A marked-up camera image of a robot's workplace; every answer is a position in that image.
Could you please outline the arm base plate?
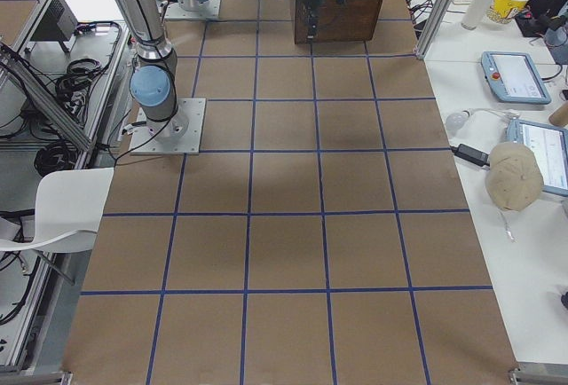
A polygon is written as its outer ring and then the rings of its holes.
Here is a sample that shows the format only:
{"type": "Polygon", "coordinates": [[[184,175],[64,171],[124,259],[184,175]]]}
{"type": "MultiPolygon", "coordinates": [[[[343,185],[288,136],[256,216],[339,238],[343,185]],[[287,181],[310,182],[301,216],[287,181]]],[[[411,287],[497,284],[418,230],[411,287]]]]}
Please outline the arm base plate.
{"type": "Polygon", "coordinates": [[[163,129],[163,123],[148,122],[140,107],[137,121],[145,124],[132,131],[129,149],[134,155],[198,154],[205,111],[205,98],[178,98],[177,114],[163,129]]]}
{"type": "Polygon", "coordinates": [[[221,0],[170,0],[163,10],[166,20],[217,21],[220,19],[221,0]]]}

